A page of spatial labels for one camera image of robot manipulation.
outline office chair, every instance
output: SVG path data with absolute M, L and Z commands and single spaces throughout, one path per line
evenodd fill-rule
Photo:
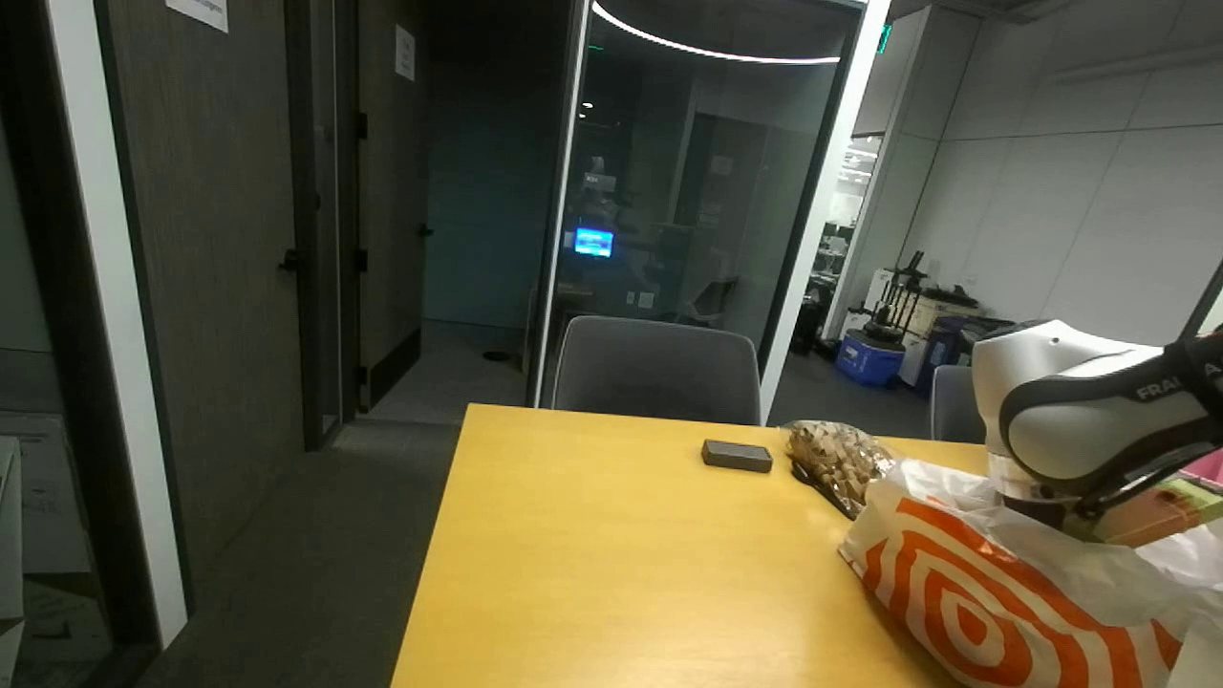
M 759 425 L 758 348 L 725 329 L 572 317 L 551 410 Z
M 985 425 L 980 418 L 980 393 L 969 390 L 969 368 L 935 368 L 929 383 L 929 438 L 982 443 Z

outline glass partition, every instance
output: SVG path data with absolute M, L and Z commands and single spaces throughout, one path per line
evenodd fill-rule
M 861 20 L 819 0 L 588 6 L 544 351 L 577 315 L 773 348 Z

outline food package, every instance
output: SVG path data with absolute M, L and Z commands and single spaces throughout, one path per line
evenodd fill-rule
M 1223 677 L 1223 543 L 1081 543 L 960 471 L 889 462 L 839 559 L 962 683 L 1194 688 Z
M 889 452 L 866 431 L 836 421 L 796 421 L 796 478 L 824 494 L 844 518 L 866 500 L 866 482 L 889 462 Z

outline orange and white bag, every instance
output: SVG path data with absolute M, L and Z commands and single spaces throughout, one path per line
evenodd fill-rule
M 1081 543 L 982 478 L 893 462 L 839 543 L 864 590 L 962 683 L 1223 683 L 1223 543 Z

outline computer screen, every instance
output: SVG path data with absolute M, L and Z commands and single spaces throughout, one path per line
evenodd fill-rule
M 1206 291 L 1195 297 L 1180 341 L 1201 341 L 1223 329 L 1223 263 L 1214 268 Z
M 572 253 L 588 262 L 613 262 L 616 235 L 608 227 L 577 227 Z

